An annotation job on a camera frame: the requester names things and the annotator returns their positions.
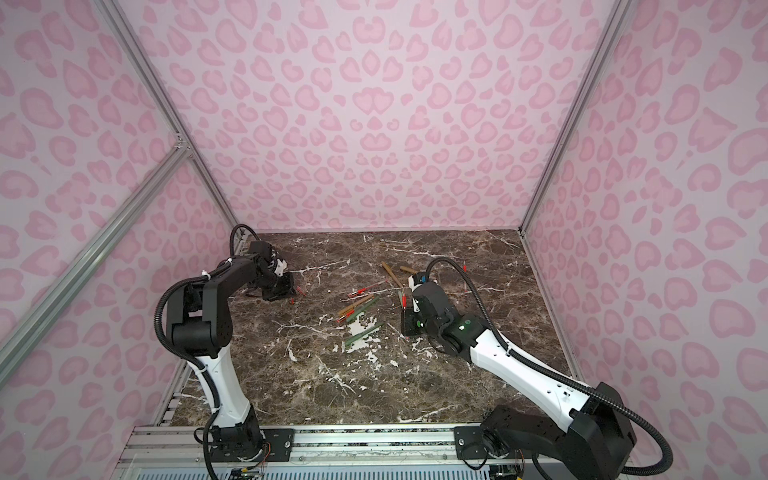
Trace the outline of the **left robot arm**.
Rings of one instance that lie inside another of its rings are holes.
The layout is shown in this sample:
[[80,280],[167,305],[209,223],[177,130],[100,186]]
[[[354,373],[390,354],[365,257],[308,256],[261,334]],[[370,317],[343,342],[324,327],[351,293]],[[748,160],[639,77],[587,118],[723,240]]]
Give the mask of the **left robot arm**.
[[203,388],[210,417],[199,443],[209,463],[261,461],[267,455],[267,440],[231,356],[229,298],[245,286],[259,290],[266,301],[295,294],[284,259],[253,254],[230,257],[211,271],[175,283],[155,308],[158,340],[191,367]]

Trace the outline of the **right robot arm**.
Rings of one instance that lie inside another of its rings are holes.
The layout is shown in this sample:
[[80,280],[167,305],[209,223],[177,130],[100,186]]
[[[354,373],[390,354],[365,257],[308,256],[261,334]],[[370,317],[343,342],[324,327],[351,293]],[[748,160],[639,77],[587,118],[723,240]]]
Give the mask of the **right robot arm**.
[[502,347],[487,321],[462,314],[445,291],[422,275],[409,280],[413,304],[402,317],[407,337],[424,335],[445,354],[499,377],[541,409],[523,414],[497,406],[457,449],[465,459],[541,455],[563,463],[577,479],[615,479],[636,443],[630,422],[595,398],[554,379],[533,356]]

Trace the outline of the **brown pen long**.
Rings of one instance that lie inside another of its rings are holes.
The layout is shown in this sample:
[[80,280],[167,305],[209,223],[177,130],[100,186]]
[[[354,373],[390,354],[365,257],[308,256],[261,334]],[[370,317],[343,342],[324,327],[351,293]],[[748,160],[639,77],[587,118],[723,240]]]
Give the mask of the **brown pen long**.
[[400,279],[396,276],[393,269],[386,262],[381,262],[381,266],[398,288],[400,289],[404,288]]

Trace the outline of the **brown pen in cluster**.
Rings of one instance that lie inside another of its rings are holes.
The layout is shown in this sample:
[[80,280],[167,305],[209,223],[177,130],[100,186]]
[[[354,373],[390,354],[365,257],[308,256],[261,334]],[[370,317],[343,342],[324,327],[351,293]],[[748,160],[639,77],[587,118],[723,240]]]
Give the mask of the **brown pen in cluster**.
[[344,309],[342,309],[342,310],[341,310],[341,311],[340,311],[340,312],[337,314],[337,317],[338,317],[338,318],[348,318],[349,316],[351,316],[351,315],[354,313],[354,311],[355,311],[355,310],[356,310],[358,307],[360,307],[360,306],[362,306],[363,304],[365,304],[366,302],[368,302],[368,301],[372,300],[374,297],[375,297],[375,295],[374,295],[374,294],[370,294],[370,295],[367,295],[367,296],[364,296],[364,297],[360,298],[360,299],[359,299],[359,300],[357,300],[356,302],[354,302],[354,303],[352,303],[352,304],[350,304],[350,305],[346,306]]

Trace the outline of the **green pen front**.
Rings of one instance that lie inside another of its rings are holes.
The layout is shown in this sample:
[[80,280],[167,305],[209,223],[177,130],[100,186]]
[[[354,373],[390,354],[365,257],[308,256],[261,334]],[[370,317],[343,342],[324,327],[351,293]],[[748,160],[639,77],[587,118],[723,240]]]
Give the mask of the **green pen front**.
[[376,325],[374,325],[374,326],[372,326],[372,327],[370,327],[370,328],[367,328],[367,329],[365,329],[365,330],[363,330],[363,331],[361,331],[361,332],[359,332],[359,333],[357,333],[357,334],[355,334],[355,335],[353,335],[353,336],[351,336],[351,337],[347,338],[347,339],[344,341],[344,345],[345,345],[346,347],[350,347],[350,346],[351,346],[353,343],[355,343],[356,341],[358,341],[358,340],[361,340],[361,339],[364,339],[364,338],[366,338],[367,336],[369,336],[370,334],[372,334],[372,333],[376,332],[377,330],[379,330],[379,329],[381,328],[381,326],[382,326],[382,324],[381,324],[381,323],[379,323],[379,324],[376,324]]

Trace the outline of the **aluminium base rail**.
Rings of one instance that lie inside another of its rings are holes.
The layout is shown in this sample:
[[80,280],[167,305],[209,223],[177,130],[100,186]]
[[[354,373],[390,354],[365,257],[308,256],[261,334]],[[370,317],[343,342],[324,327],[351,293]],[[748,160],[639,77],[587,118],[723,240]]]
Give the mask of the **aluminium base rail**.
[[269,426],[267,458],[204,461],[191,427],[139,427],[115,479],[569,479],[528,452],[484,455],[476,424]]

